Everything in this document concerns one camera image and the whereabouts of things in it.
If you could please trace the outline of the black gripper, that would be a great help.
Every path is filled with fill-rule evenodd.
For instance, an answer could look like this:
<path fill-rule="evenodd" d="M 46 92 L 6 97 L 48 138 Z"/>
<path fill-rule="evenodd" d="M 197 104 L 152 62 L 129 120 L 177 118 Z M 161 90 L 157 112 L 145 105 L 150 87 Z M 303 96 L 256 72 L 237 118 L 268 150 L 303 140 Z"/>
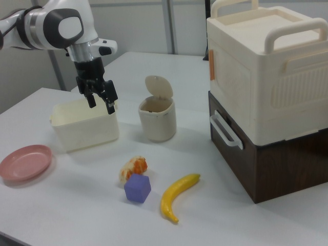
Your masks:
<path fill-rule="evenodd" d="M 76 81 L 80 94 L 87 99 L 90 108 L 96 107 L 93 93 L 98 94 L 106 104 L 108 114 L 115 112 L 115 101 L 118 99 L 112 80 L 105 81 L 105 69 L 100 57 L 84 62 L 74 62 L 77 70 Z"/>

